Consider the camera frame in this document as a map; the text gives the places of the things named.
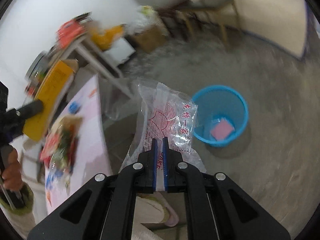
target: human hand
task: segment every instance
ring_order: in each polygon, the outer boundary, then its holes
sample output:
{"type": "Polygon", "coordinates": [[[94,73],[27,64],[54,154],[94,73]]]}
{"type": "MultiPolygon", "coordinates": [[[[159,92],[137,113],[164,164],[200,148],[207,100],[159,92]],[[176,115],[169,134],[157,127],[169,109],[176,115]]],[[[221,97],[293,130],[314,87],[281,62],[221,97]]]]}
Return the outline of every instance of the human hand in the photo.
{"type": "Polygon", "coordinates": [[[4,179],[4,188],[11,191],[18,191],[22,189],[23,182],[21,177],[21,165],[18,162],[18,153],[13,149],[8,156],[8,167],[4,170],[2,178],[4,179]]]}

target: white wall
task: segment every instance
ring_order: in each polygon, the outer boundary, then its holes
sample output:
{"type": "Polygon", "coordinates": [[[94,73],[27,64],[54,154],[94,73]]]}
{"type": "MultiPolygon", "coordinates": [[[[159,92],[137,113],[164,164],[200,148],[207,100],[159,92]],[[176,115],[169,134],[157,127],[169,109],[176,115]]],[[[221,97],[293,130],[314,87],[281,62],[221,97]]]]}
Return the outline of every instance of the white wall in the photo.
{"type": "Polygon", "coordinates": [[[14,0],[0,20],[0,81],[9,88],[8,107],[22,105],[25,73],[63,23],[92,11],[102,27],[112,27],[132,21],[137,6],[135,0],[14,0]]]}

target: blue plastic bucket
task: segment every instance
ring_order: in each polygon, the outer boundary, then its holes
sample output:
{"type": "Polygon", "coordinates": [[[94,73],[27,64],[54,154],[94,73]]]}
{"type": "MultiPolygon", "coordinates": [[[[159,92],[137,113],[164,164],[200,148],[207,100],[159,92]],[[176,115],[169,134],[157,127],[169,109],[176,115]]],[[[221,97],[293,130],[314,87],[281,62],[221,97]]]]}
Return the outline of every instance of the blue plastic bucket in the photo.
{"type": "Polygon", "coordinates": [[[192,99],[198,105],[194,135],[199,140],[215,147],[224,147],[243,133],[249,111],[237,91],[226,86],[209,86],[197,92],[192,99]],[[211,131],[222,120],[227,121],[234,130],[224,139],[216,140],[211,131]]]}

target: chair leg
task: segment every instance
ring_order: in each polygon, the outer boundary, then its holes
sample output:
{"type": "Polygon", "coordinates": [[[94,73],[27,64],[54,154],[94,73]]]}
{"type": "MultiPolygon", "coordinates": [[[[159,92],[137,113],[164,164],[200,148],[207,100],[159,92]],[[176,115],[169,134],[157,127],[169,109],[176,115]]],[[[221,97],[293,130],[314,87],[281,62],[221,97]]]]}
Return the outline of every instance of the chair leg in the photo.
{"type": "Polygon", "coordinates": [[[190,21],[189,21],[189,19],[188,19],[187,13],[183,12],[183,13],[182,13],[182,17],[183,17],[183,20],[186,22],[187,28],[188,28],[191,36],[194,37],[195,35],[194,35],[194,32],[193,32],[192,26],[191,26],[191,24],[190,24],[190,21]]]}
{"type": "Polygon", "coordinates": [[[177,25],[179,31],[181,32],[181,36],[185,41],[188,41],[188,30],[185,28],[185,21],[179,20],[176,16],[173,17],[175,24],[177,25]]]}
{"type": "Polygon", "coordinates": [[[193,15],[193,18],[196,20],[196,23],[198,25],[199,30],[202,31],[202,22],[199,20],[199,18],[198,18],[196,13],[193,13],[192,15],[193,15]]]}
{"type": "Polygon", "coordinates": [[[233,7],[233,10],[235,11],[235,14],[236,14],[237,29],[240,33],[242,33],[241,24],[240,24],[240,17],[239,17],[239,13],[238,13],[238,10],[237,10],[237,7],[236,7],[236,4],[234,1],[232,2],[232,7],[233,7]]]}
{"type": "Polygon", "coordinates": [[[213,22],[210,19],[210,15],[209,15],[208,11],[205,11],[204,13],[205,13],[205,15],[207,17],[208,23],[213,24],[213,22]]]}
{"type": "Polygon", "coordinates": [[[169,34],[170,34],[170,36],[171,36],[172,38],[175,38],[175,36],[174,36],[173,32],[171,31],[170,27],[167,25],[167,23],[166,23],[165,19],[164,19],[164,18],[162,18],[162,17],[160,17],[160,19],[162,20],[162,22],[163,22],[164,26],[167,28],[167,30],[168,30],[168,32],[169,32],[169,34]]]}
{"type": "Polygon", "coordinates": [[[228,47],[228,37],[227,37],[226,27],[223,24],[221,14],[219,12],[217,12],[215,15],[217,17],[217,21],[220,26],[220,30],[221,30],[221,34],[222,34],[222,41],[223,41],[225,47],[227,48],[228,47]]]}

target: yellow bag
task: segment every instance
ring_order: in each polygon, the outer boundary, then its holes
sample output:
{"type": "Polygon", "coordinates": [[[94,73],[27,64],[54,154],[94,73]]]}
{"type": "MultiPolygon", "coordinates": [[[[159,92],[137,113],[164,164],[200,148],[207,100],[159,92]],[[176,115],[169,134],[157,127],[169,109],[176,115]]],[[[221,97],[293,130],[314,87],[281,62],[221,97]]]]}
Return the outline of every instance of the yellow bag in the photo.
{"type": "Polygon", "coordinates": [[[104,30],[104,34],[99,34],[97,29],[90,31],[91,40],[101,49],[107,50],[112,43],[123,36],[123,27],[121,25],[104,30]]]}

